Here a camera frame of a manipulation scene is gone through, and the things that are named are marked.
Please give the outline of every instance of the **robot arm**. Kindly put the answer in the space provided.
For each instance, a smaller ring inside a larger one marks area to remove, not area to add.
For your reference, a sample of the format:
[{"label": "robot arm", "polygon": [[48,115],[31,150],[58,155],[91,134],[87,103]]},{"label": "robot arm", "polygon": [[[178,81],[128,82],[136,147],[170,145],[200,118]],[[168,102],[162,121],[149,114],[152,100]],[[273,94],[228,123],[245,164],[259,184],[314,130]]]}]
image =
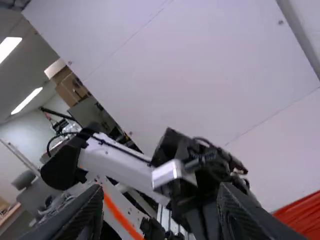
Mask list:
[{"label": "robot arm", "polygon": [[[303,239],[261,208],[239,177],[247,172],[222,148],[170,128],[152,158],[84,129],[42,167],[41,176],[59,190],[110,177],[170,208],[197,240]],[[152,218],[140,219],[140,228],[146,240],[166,237]]]}]

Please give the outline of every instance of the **cable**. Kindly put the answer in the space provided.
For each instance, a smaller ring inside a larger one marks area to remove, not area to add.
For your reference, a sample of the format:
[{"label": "cable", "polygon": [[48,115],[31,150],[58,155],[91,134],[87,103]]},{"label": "cable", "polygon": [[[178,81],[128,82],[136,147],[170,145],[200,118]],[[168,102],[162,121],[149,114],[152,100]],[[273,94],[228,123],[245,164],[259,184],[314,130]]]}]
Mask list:
[{"label": "cable", "polygon": [[195,136],[194,138],[192,138],[192,140],[198,141],[198,142],[203,142],[209,145],[209,147],[215,148],[215,145],[213,145],[212,142],[210,142],[209,140],[205,139],[204,137],[200,137],[200,136]]},{"label": "cable", "polygon": [[90,134],[87,134],[87,133],[78,132],[78,131],[62,132],[62,133],[59,133],[59,134],[53,136],[52,138],[50,138],[50,140],[48,141],[48,143],[46,145],[46,153],[49,156],[49,158],[51,158],[51,156],[52,156],[51,153],[50,153],[50,144],[52,143],[52,141],[55,140],[58,137],[63,137],[63,136],[68,136],[68,135],[84,136],[84,137],[89,137],[89,138],[95,139],[101,145],[104,144],[104,145],[107,145],[107,146],[112,147],[114,149],[117,149],[117,150],[119,150],[119,151],[121,151],[121,152],[123,152],[125,154],[128,154],[128,155],[140,160],[141,162],[144,162],[144,163],[146,163],[146,164],[151,166],[151,162],[149,162],[148,160],[145,160],[144,158],[142,158],[140,156],[137,156],[137,155],[133,154],[132,152],[126,151],[125,149],[122,149],[121,147],[112,145],[112,144],[106,142],[104,139],[98,138],[96,136],[93,136],[93,135],[90,135]]}]

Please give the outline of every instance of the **black cable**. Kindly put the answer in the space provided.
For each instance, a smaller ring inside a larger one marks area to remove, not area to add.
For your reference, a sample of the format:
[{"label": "black cable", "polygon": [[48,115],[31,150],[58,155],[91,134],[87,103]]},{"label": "black cable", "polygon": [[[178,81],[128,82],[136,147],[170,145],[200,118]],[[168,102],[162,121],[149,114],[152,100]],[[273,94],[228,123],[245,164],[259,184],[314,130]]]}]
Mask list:
[{"label": "black cable", "polygon": [[128,155],[140,160],[141,162],[144,162],[144,163],[146,163],[148,165],[151,165],[151,163],[149,161],[145,160],[144,158],[142,158],[140,156],[137,156],[137,155],[133,154],[132,152],[126,151],[126,150],[122,149],[121,147],[112,145],[112,144],[106,142],[104,139],[98,138],[96,136],[93,136],[93,135],[90,135],[90,134],[87,134],[87,133],[77,132],[77,131],[62,132],[62,133],[59,133],[59,134],[53,136],[52,138],[50,138],[50,140],[48,141],[48,143],[46,145],[46,153],[49,156],[49,158],[51,158],[51,156],[52,156],[51,153],[50,153],[50,144],[52,143],[52,141],[55,140],[58,137],[63,137],[63,136],[68,136],[68,135],[78,135],[78,136],[84,136],[84,137],[93,138],[93,139],[97,140],[101,145],[102,144],[107,145],[107,146],[112,147],[114,149],[117,149],[117,150],[119,150],[119,151],[121,151],[121,152],[123,152],[125,154],[128,154]]}]

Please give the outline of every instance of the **orange stripe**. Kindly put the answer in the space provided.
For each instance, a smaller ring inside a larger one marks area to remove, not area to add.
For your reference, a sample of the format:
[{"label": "orange stripe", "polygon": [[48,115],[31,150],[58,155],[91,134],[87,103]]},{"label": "orange stripe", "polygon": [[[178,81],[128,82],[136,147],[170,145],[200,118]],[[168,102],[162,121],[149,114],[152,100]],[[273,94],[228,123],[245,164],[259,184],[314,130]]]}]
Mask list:
[{"label": "orange stripe", "polygon": [[104,192],[104,203],[111,211],[115,219],[122,225],[122,227],[131,235],[131,237],[135,240],[145,240],[136,229],[130,224],[130,222],[126,219],[126,217],[121,213],[121,211],[114,204],[112,199]]}]

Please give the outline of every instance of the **fluorescent light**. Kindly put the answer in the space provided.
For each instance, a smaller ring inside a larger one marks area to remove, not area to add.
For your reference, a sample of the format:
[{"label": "fluorescent light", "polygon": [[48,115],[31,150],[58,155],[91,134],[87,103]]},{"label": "fluorescent light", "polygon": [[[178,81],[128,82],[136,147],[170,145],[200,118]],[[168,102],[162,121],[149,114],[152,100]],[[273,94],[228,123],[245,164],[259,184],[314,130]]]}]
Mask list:
[{"label": "fluorescent light", "polygon": [[33,90],[33,92],[27,96],[25,98],[25,100],[23,100],[12,112],[11,112],[11,115],[13,114],[17,114],[18,112],[20,112],[28,103],[30,103],[30,101],[35,97],[37,96],[41,90],[43,89],[43,87],[39,87],[39,88],[36,88],[35,90]]},{"label": "fluorescent light", "polygon": [[0,43],[0,64],[3,60],[8,57],[8,55],[13,51],[13,49],[18,46],[18,44],[21,42],[21,37],[6,37],[1,43]]}]

